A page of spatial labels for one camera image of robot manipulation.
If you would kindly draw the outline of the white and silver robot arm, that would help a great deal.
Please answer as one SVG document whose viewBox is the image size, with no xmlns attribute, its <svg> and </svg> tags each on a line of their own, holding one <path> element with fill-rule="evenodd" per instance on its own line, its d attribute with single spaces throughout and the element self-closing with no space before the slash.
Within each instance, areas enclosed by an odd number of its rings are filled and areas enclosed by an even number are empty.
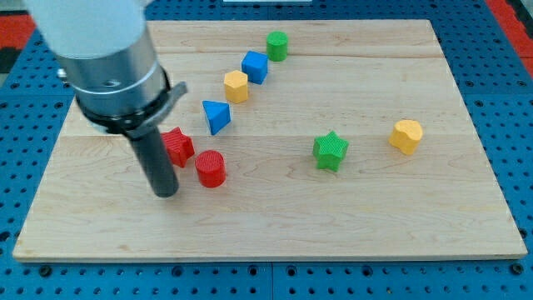
<svg viewBox="0 0 533 300">
<path fill-rule="evenodd" d="M 145 17 L 146 1 L 25 0 L 25 7 L 96 128 L 123 135 L 160 198 L 179 183 L 159 124 L 187 85 L 172 85 L 158 60 Z"/>
</svg>

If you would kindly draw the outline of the black clamp ring mount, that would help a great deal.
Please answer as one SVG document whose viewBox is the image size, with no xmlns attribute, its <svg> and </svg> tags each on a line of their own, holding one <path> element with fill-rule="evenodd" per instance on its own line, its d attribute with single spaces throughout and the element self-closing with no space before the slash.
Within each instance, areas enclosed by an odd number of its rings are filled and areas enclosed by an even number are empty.
<svg viewBox="0 0 533 300">
<path fill-rule="evenodd" d="M 77 106 L 87 120 L 103 133 L 121 134 L 130 139 L 138 139 L 157 128 L 172 111 L 178 99 L 187 93 L 187 85 L 179 82 L 175 87 L 167 89 L 148 103 L 129 114 L 107 116 L 91 111 L 76 99 Z"/>
</svg>

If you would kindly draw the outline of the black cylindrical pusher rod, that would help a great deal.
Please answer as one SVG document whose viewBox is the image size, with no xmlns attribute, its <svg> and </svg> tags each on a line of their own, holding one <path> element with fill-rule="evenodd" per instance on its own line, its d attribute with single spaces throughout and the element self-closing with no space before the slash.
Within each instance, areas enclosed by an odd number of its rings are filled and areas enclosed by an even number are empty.
<svg viewBox="0 0 533 300">
<path fill-rule="evenodd" d="M 156 127 L 128 141 L 153 193 L 160 198 L 173 196 L 179 188 L 179 182 L 159 129 Z"/>
</svg>

